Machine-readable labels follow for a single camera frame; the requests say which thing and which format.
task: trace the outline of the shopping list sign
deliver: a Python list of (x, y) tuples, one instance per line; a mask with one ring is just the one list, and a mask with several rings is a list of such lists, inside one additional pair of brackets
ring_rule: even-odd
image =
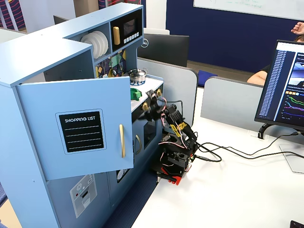
[(67, 153), (100, 150), (104, 148), (101, 121), (102, 112), (56, 114), (61, 138)]

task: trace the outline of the white plate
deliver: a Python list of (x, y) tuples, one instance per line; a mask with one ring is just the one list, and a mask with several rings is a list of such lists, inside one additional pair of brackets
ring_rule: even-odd
[(106, 54), (106, 52), (107, 52), (107, 50), (108, 50), (108, 48), (109, 48), (109, 43), (108, 43), (108, 39), (106, 38), (106, 36), (105, 36), (105, 34), (104, 33), (102, 33), (102, 32), (100, 32), (100, 31), (94, 31), (96, 34), (98, 34), (102, 39), (103, 39), (103, 41), (104, 41), (104, 53), (103, 53), (103, 55), (104, 54)]
[(88, 36), (89, 36), (89, 41), (91, 41), (92, 43), (93, 42), (96, 43), (96, 54), (94, 55), (94, 58), (98, 58), (101, 52), (101, 48), (103, 50), (104, 47), (101, 47), (101, 45), (99, 44), (98, 35), (96, 33), (89, 33)]
[(101, 32), (101, 31), (94, 31), (93, 33), (97, 34), (98, 35), (98, 41), (99, 41), (99, 44), (100, 46), (102, 47), (101, 50), (100, 50), (100, 55), (99, 56), (102, 56), (103, 54), (105, 54), (105, 42), (104, 42), (104, 39), (102, 38), (104, 36), (104, 34)]
[(98, 58), (100, 53), (99, 43), (97, 39), (93, 38), (90, 34), (86, 34), (80, 40), (80, 42), (93, 45), (93, 57)]

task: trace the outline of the microwave display screen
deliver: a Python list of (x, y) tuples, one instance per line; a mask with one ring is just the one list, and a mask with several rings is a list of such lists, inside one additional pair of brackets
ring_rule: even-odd
[(130, 33), (135, 32), (135, 19), (130, 20), (127, 23), (124, 23), (123, 29), (124, 29), (123, 31), (124, 31), (125, 36), (129, 35)]

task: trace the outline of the white desk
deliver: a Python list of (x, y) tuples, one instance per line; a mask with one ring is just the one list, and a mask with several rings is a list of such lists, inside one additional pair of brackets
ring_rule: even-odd
[[(199, 143), (254, 152), (274, 140), (201, 118), (202, 94), (198, 89), (193, 125)], [(290, 142), (278, 140), (259, 154), (279, 152), (278, 144), (284, 143)], [(289, 228), (291, 220), (304, 223), (304, 175), (292, 173), (282, 154), (245, 160), (225, 150), (216, 153), (222, 162), (196, 159), (179, 186), (162, 179), (132, 227)]]
[(0, 43), (24, 36), (25, 33), (0, 28)]

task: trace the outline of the green toy object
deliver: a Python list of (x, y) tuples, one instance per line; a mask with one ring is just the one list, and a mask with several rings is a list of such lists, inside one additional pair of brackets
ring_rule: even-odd
[(142, 97), (142, 93), (138, 89), (131, 88), (131, 100), (139, 101), (139, 98)]

